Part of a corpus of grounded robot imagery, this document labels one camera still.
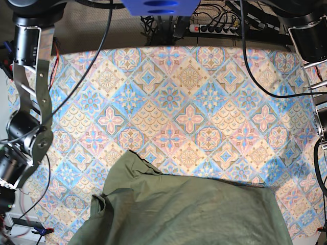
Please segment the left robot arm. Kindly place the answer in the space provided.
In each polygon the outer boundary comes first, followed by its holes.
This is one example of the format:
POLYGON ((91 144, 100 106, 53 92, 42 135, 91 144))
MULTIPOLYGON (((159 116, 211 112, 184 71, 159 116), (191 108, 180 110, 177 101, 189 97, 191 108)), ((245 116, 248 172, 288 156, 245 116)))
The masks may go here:
MULTIPOLYGON (((326 63, 326 1, 267 1, 280 22, 288 28, 304 70, 326 63)), ((318 148, 326 150, 326 92, 312 96, 314 119, 320 139, 314 146, 314 168, 318 185, 326 195, 318 164, 318 148)))

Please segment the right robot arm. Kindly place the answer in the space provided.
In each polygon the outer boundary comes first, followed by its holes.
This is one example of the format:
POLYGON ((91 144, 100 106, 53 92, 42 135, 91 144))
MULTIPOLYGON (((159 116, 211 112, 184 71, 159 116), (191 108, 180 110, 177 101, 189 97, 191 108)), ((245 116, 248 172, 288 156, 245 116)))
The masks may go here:
POLYGON ((19 109, 6 126, 1 148, 1 215, 15 202, 15 191, 38 168, 53 140, 48 73, 55 23, 66 1, 6 1, 13 10, 13 82, 19 109))

